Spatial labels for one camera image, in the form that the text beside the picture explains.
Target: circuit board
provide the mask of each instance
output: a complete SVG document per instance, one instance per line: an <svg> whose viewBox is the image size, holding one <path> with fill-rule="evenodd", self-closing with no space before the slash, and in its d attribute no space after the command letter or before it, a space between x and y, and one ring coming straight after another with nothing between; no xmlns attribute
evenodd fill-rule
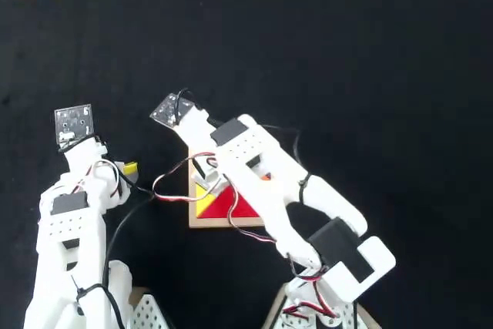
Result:
<svg viewBox="0 0 493 329"><path fill-rule="evenodd" d="M82 139L94 133L92 108L90 104L57 109L55 111L56 143Z"/></svg>

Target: black wire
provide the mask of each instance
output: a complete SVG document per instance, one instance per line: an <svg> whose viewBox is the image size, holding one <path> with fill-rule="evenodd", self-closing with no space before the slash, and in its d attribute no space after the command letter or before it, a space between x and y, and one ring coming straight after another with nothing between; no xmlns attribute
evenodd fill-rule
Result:
<svg viewBox="0 0 493 329"><path fill-rule="evenodd" d="M91 138L96 138L97 140L101 141L101 139L99 138L99 135L97 135L95 133L92 133L92 134L89 134L89 135L84 136L83 138L77 140L76 142L74 142L72 144L69 144L69 145L67 145L67 146L65 146L63 148L60 148L59 149L59 153L67 153L69 150L75 148L80 143L85 142L87 139L91 139Z"/></svg>
<svg viewBox="0 0 493 329"><path fill-rule="evenodd" d="M125 182L127 184L129 184L129 186L131 188L134 188L134 189L137 189L138 191L142 192L142 193L145 193L145 194L149 194L150 196L153 195L154 193L152 192L152 190L149 190L149 189L146 189L146 188L142 188L141 186L138 186L137 184L135 184L131 179L129 179L123 172L122 170L116 166L116 168L118 169L118 174L120 175L120 177L122 179L125 180Z"/></svg>
<svg viewBox="0 0 493 329"><path fill-rule="evenodd" d="M174 106L174 109L173 109L173 114L175 115L175 125L178 125L179 124L179 121L182 119L180 116L179 116L179 101L183 98L183 95L185 93L188 93L189 96L192 97L192 102L195 104L195 106L197 107L197 109L200 109L200 106L199 104L196 102L196 99L195 99L195 96L193 95L192 91L188 88L183 88L181 89L178 94L176 94L176 101L175 101L175 106Z"/></svg>
<svg viewBox="0 0 493 329"><path fill-rule="evenodd" d="M120 221L118 224L115 233L113 233L113 236L111 240L108 243L108 247L106 248L106 255L105 255L105 263L103 265L102 269L102 285L105 287L108 287L108 280L109 280L109 257L112 252L113 247L115 246L116 238L118 237L120 231L122 228L125 226L125 224L129 221L130 217L134 215L138 210L143 208L148 203L151 203L154 200L155 196L152 194L151 197L143 200L141 203L137 204L134 206L126 215L123 217L123 219Z"/></svg>
<svg viewBox="0 0 493 329"><path fill-rule="evenodd" d="M79 300L83 297L85 297L88 293L92 292L93 290L97 289L97 288L101 288L106 296L108 297L108 300L111 304L111 307L113 308L113 311L115 311L115 316L116 316L116 323L118 324L118 328L119 329L125 329L126 326L123 324L123 320L122 320L122 314L120 313L120 309L118 308L118 304L116 303L116 300L114 298L114 296L111 294L111 292L109 291L109 289L107 287L105 287L104 285L100 284L100 283L96 283L96 284L93 284L92 286L90 286L89 288L86 288L86 289L83 289L83 288L78 288L77 289L77 303L79 302Z"/></svg>
<svg viewBox="0 0 493 329"><path fill-rule="evenodd" d="M298 130L298 132L296 134L296 138L294 138L294 141L293 141L293 155L294 155L294 159L296 160L296 162L298 162L303 167L303 164L302 164L301 158L300 158L300 153L298 152L298 144L300 143L300 137L301 137L301 130Z"/></svg>
<svg viewBox="0 0 493 329"><path fill-rule="evenodd" d="M275 129L279 131L284 131L286 133L296 133L296 136L293 141L293 156L296 162L298 162L301 166L303 165L301 162L300 158L300 153L298 151L298 144L300 143L300 137L301 137L301 130L300 129L295 129L293 127L281 127L281 126L275 126L275 125L261 125L262 127L266 129Z"/></svg>
<svg viewBox="0 0 493 329"><path fill-rule="evenodd" d="M354 329L357 329L357 301L354 300L353 302L353 322L354 322Z"/></svg>
<svg viewBox="0 0 493 329"><path fill-rule="evenodd" d="M290 266L291 266L291 273L293 273L293 275L295 277L298 277L300 278L301 280L306 280L306 279L314 279L314 278L317 278L317 277L322 277L326 272L327 272L327 267L326 266L322 266L315 274L313 275L300 275L296 272L296 268L294 267L294 261L293 259L291 258L290 254L288 253L287 254L287 259L290 261Z"/></svg>

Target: yellow block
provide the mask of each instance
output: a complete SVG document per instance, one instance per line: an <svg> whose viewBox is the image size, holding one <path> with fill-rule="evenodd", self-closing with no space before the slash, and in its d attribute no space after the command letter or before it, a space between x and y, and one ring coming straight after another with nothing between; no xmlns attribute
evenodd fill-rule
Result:
<svg viewBox="0 0 493 329"><path fill-rule="evenodd" d="M195 194L196 197L203 196L206 192L204 188L200 185L195 184ZM216 196L209 194L203 200L196 201L196 216L199 217L200 214L206 210L206 208L216 199Z"/></svg>
<svg viewBox="0 0 493 329"><path fill-rule="evenodd" d="M126 163L123 166L123 174L124 175L130 175L131 173L137 172L137 162L130 162Z"/></svg>

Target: wire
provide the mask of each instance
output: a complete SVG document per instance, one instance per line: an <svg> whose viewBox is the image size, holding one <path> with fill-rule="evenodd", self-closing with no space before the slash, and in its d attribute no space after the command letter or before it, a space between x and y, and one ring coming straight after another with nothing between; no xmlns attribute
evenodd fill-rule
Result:
<svg viewBox="0 0 493 329"><path fill-rule="evenodd" d="M354 329L357 329L357 301L354 300L353 302L353 322L354 322Z"/></svg>
<svg viewBox="0 0 493 329"><path fill-rule="evenodd" d="M296 133L293 141L293 157L301 166L303 166L300 158L300 153L298 151L298 144L300 143L301 130L294 127L281 127L275 125L261 125L265 129L274 129L279 131L284 131L286 133Z"/></svg>
<svg viewBox="0 0 493 329"><path fill-rule="evenodd" d="M234 201L233 201L233 204L231 204L230 208L228 209L228 214L227 214L228 223L232 227L234 227L236 230L238 230L240 233L242 233L243 235L246 235L248 237L252 237L253 239L256 239L260 242L276 243L276 240L274 238L263 236L263 235L260 235L257 233L253 233L251 231L243 230L233 222L233 218L232 218L233 211L236 209L236 206L238 206L238 201L240 200L240 195L238 193L238 189L235 187L235 185L233 183L231 183L230 179L228 179L228 177L226 175L223 175L223 176L227 180L227 182L231 185L231 187L233 188L233 192L234 192Z"/></svg>
<svg viewBox="0 0 493 329"><path fill-rule="evenodd" d="M325 266L322 266L315 274L313 275L300 275L296 272L296 269L294 268L294 261L291 258L291 255L288 253L287 254L287 259L290 261L290 266L291 266L291 272L295 277L301 280L305 281L319 281L322 276L327 272L327 268Z"/></svg>
<svg viewBox="0 0 493 329"><path fill-rule="evenodd" d="M187 163L188 161L190 161L191 159L195 159L197 157L201 157L201 156L214 156L215 153L213 152L199 152L199 153L195 153L193 154L192 156L188 156L187 158L185 159L182 159L181 161L179 161L175 166L173 166L173 168L168 171L167 173L164 173L162 175L159 175L153 182L153 188L152 188L152 193L154 195L156 195L159 199L161 200L170 200L170 201L173 201L172 199L170 198L181 198L179 200L189 200L189 202L193 202L193 200L198 200L198 199L194 199L194 198L189 198L189 197L186 197L186 196L162 196L160 194L158 194L154 189L156 188L157 184L159 181L161 181L161 179L163 179L164 177L166 176L169 176L171 175L172 173L174 173L175 171L177 171L181 166L183 166L185 163ZM219 181L214 184L214 186L212 186L209 191L211 192L213 190L213 188L215 186L217 186L217 184L219 183Z"/></svg>
<svg viewBox="0 0 493 329"><path fill-rule="evenodd" d="M164 196L154 192L158 200L165 200L167 202L196 202L197 200L203 200L206 196L212 193L212 191L219 185L221 178L219 177L217 181L202 195L197 198L192 198L191 196Z"/></svg>
<svg viewBox="0 0 493 329"><path fill-rule="evenodd" d="M98 163L101 163L101 162L104 162L104 163L109 164L113 168L113 170L115 171L116 187L115 187L115 190L113 190L111 192L111 194L109 195L109 197L111 198L111 197L113 197L116 194L116 192L118 192L118 187L119 187L119 184L120 184L120 172L119 172L119 168L118 168L118 166L114 162L112 162L112 161L110 161L108 159L105 159L105 158L101 158L101 159L96 160L91 165L91 167L89 168L89 173L91 173L91 171L93 171L94 168L97 167Z"/></svg>
<svg viewBox="0 0 493 329"><path fill-rule="evenodd" d="M192 91L188 88L183 88L181 89L178 94L176 94L176 100L175 100L175 106L173 109L173 114L175 116L175 125L179 125L179 122L181 121L181 117L179 116L179 101L183 98L185 93L188 92L189 96L192 96L192 102L195 104L197 109L200 109L200 106L196 103L195 96L193 95Z"/></svg>
<svg viewBox="0 0 493 329"><path fill-rule="evenodd" d="M76 142L74 142L72 144L69 144L67 146L64 146L63 148L60 148L59 153L67 153L69 150L75 148L80 143L85 142L87 139L91 139L91 138L96 138L99 141L101 140L97 134L92 133L92 134L89 134L89 135L82 137L81 139L77 140Z"/></svg>
<svg viewBox="0 0 493 329"><path fill-rule="evenodd" d="M116 323L118 324L118 328L119 329L125 329L126 326L123 324L122 314L120 313L120 309L118 308L118 304L116 303L116 300L115 300L114 296L111 294L111 292L109 291L108 287L104 286L103 284L96 283L96 284L93 284L92 286L90 286L89 288L86 288L86 289L77 288L77 297L75 298L75 300L77 300L77 303L79 303L79 300L81 298L84 298L87 294L89 294L90 292L92 292L93 290L95 290L97 288L101 288L105 292L106 296L108 297L109 303L111 304L113 311L115 311Z"/></svg>
<svg viewBox="0 0 493 329"><path fill-rule="evenodd" d="M321 305L321 307L329 314L331 317L336 317L336 314L330 309L330 307L327 305L327 302L325 302L324 298L318 291L318 282L314 281L314 290L315 290L315 295L317 296L318 303Z"/></svg>
<svg viewBox="0 0 493 329"><path fill-rule="evenodd" d="M125 226L125 224L129 221L130 217L134 215L138 210L143 208L146 204L151 203L154 200L154 194L143 200L142 202L138 203L136 206L134 206L126 215L123 217L123 219L120 221L118 226L115 229L115 233L113 233L113 236L111 237L111 240L108 243L108 247L106 248L106 255L105 255L105 263L103 265L102 269L102 285L105 287L108 287L108 279L109 279L109 257L111 255L112 249L115 246L116 243L116 238L118 237L119 233L122 231L122 228Z"/></svg>
<svg viewBox="0 0 493 329"><path fill-rule="evenodd" d="M284 308L283 314L290 314L290 313L296 312L298 310L298 308L300 308L300 307L308 307L311 310L314 310L314 311L318 312L319 314L323 314L323 315L326 315L328 317L332 317L332 318L337 317L335 314L330 314L329 312L325 311L322 307L317 306L316 304L312 304L311 302L307 302L305 300L302 300L298 305L293 305L293 306L289 306L289 307Z"/></svg>
<svg viewBox="0 0 493 329"><path fill-rule="evenodd" d="M217 159L215 159L214 157L209 157L208 159L206 159L206 163L215 169L217 168Z"/></svg>
<svg viewBox="0 0 493 329"><path fill-rule="evenodd" d="M298 144L300 143L300 137L301 137L301 130L298 130L298 133L296 134L296 137L294 138L294 142L293 142L293 155L296 162L298 162L301 166L303 166L301 162L300 154L298 152Z"/></svg>

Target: white pegboard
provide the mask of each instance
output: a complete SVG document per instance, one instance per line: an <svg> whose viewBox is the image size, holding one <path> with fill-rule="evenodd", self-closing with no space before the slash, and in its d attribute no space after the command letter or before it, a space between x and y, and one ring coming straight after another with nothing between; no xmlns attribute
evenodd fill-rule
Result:
<svg viewBox="0 0 493 329"><path fill-rule="evenodd" d="M283 307L289 307L290 302L285 302ZM337 327L338 329L354 329L354 313L352 305L346 304L342 307L337 307L334 312L340 315L340 319L328 319L326 327ZM317 329L315 316L310 315L309 321L293 317L287 314L282 314L277 317L276 323L272 326L273 329ZM357 328L367 329L366 324L361 320L360 315L357 316Z"/></svg>
<svg viewBox="0 0 493 329"><path fill-rule="evenodd" d="M354 313L353 305L346 304L339 309L340 315L342 317L342 328L343 329L354 329ZM367 329L366 324L361 320L360 315L357 316L357 327L359 329Z"/></svg>
<svg viewBox="0 0 493 329"><path fill-rule="evenodd" d="M144 294L132 316L132 329L169 329L156 300Z"/></svg>

